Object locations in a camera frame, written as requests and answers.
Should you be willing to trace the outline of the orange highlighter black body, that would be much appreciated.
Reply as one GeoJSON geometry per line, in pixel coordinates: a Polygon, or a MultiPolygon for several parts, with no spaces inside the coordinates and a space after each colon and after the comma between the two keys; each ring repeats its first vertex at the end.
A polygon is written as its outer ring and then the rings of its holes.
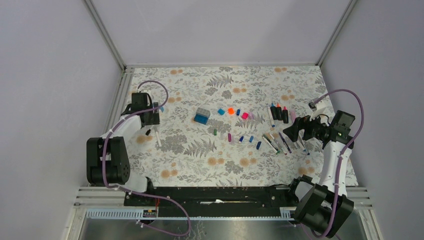
{"type": "Polygon", "coordinates": [[[276,106],[276,116],[279,121],[283,120],[283,111],[279,103],[276,106]]]}

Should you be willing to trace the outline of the pink highlighter cap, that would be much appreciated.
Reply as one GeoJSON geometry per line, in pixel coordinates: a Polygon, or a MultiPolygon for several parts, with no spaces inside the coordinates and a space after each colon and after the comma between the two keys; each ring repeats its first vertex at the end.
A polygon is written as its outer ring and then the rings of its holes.
{"type": "Polygon", "coordinates": [[[242,119],[246,120],[249,117],[249,114],[247,112],[244,112],[241,116],[242,119]]]}

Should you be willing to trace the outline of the blue highlighter black body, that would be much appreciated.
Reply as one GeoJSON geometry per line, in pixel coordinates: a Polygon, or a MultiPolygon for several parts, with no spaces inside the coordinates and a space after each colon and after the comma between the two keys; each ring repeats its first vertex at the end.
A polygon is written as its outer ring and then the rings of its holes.
{"type": "Polygon", "coordinates": [[[276,106],[273,103],[271,103],[270,111],[271,111],[271,115],[272,115],[273,120],[277,120],[278,119],[277,109],[276,109],[276,106]]]}

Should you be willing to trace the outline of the light blue pen cap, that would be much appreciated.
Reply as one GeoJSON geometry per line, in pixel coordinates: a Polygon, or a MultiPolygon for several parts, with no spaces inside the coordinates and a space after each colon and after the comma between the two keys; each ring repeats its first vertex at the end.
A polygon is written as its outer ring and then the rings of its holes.
{"type": "Polygon", "coordinates": [[[219,109],[218,111],[218,114],[220,114],[221,116],[223,116],[226,112],[223,110],[223,109],[219,109]]]}

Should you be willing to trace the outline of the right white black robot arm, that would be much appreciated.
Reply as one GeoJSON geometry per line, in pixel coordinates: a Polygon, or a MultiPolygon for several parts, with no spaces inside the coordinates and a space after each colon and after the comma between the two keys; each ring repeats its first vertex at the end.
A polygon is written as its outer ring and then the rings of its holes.
{"type": "Polygon", "coordinates": [[[303,140],[315,138],[322,142],[324,164],[319,182],[306,175],[295,178],[289,185],[287,201],[297,206],[294,219],[309,227],[315,237],[332,238],[354,210],[347,198],[346,167],[354,143],[349,135],[355,116],[338,110],[329,125],[320,117],[297,117],[283,133],[296,142],[300,131],[303,140]]]}

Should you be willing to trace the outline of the pink highlighter black body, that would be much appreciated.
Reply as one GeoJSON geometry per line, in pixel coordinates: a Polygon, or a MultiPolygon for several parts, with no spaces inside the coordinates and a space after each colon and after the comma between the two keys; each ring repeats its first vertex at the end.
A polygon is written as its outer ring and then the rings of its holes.
{"type": "Polygon", "coordinates": [[[284,106],[282,109],[282,121],[284,124],[289,123],[289,112],[286,106],[284,106]]]}

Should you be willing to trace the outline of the blue white whiteboard marker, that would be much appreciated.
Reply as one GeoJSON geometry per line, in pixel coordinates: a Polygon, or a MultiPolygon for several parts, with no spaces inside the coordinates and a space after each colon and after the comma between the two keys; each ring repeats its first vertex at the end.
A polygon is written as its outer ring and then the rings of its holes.
{"type": "Polygon", "coordinates": [[[274,128],[276,125],[275,125],[275,122],[274,122],[274,117],[272,115],[271,108],[267,105],[266,109],[267,109],[268,117],[269,117],[269,120],[270,120],[270,125],[271,125],[272,128],[274,128]]]}

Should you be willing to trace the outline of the light pink pen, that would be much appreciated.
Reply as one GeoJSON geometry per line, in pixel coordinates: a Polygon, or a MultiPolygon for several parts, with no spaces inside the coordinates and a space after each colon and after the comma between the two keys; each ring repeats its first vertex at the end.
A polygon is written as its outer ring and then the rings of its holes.
{"type": "Polygon", "coordinates": [[[291,109],[289,112],[290,112],[290,119],[291,119],[292,123],[294,123],[296,118],[297,118],[296,112],[295,112],[294,109],[291,109]]]}

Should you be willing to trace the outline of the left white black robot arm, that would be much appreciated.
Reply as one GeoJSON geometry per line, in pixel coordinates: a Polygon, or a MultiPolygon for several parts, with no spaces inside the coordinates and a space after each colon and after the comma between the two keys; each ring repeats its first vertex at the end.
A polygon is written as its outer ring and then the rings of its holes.
{"type": "Polygon", "coordinates": [[[131,95],[129,103],[120,114],[118,123],[99,137],[91,137],[86,142],[86,177],[97,187],[107,185],[112,188],[125,188],[136,192],[136,199],[144,206],[152,204],[155,192],[152,181],[145,176],[131,173],[127,148],[130,139],[143,127],[158,125],[159,103],[154,102],[149,90],[131,95]]]}

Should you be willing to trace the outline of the thin white green pen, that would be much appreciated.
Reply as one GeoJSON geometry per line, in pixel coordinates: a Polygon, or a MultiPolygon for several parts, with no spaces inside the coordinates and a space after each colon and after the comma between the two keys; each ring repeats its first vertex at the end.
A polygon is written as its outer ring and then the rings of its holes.
{"type": "Polygon", "coordinates": [[[272,149],[272,151],[275,154],[278,154],[280,151],[278,150],[278,148],[276,148],[272,142],[268,139],[268,137],[266,135],[262,135],[262,138],[264,139],[264,141],[270,146],[270,148],[272,149]]]}

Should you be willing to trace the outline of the white black cap marker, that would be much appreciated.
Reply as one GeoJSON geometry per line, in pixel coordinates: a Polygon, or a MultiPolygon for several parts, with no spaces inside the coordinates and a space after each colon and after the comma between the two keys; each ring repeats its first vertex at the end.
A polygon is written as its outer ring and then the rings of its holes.
{"type": "Polygon", "coordinates": [[[149,129],[145,132],[145,135],[146,135],[146,136],[150,136],[150,135],[155,136],[156,141],[157,141],[157,144],[158,144],[158,147],[159,147],[159,148],[160,148],[160,147],[162,147],[162,141],[161,141],[161,139],[160,139],[160,133],[159,133],[159,131],[158,131],[157,127],[155,127],[155,126],[150,127],[150,128],[149,128],[149,129]]]}

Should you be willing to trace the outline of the white blue acrylic marker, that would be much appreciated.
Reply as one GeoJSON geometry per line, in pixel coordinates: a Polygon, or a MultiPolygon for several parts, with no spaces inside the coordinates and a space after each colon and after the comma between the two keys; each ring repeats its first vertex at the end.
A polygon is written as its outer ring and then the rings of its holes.
{"type": "Polygon", "coordinates": [[[304,143],[304,141],[302,140],[302,138],[301,137],[299,137],[298,138],[298,141],[299,141],[299,143],[300,143],[300,145],[303,147],[303,151],[309,156],[310,155],[310,152],[309,152],[309,150],[307,149],[307,147],[306,147],[306,145],[305,145],[305,143],[304,143]]]}

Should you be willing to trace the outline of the teal green gel pen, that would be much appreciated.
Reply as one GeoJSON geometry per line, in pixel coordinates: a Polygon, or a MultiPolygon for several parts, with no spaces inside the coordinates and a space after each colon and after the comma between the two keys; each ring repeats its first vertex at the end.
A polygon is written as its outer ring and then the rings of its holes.
{"type": "Polygon", "coordinates": [[[278,147],[271,141],[271,139],[266,135],[266,134],[264,134],[263,135],[263,137],[266,139],[266,141],[269,143],[269,145],[274,149],[274,152],[276,153],[276,154],[279,154],[280,153],[280,150],[278,149],[278,147]]]}

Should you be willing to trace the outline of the purple gel pen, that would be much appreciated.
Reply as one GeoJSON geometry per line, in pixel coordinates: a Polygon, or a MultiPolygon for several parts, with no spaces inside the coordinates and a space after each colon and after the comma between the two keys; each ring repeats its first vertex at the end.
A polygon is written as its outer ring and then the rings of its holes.
{"type": "Polygon", "coordinates": [[[288,152],[291,154],[292,153],[292,150],[290,149],[290,147],[289,147],[287,141],[285,140],[285,138],[283,137],[282,133],[279,132],[278,134],[279,134],[282,142],[284,143],[285,147],[287,148],[288,152]]]}

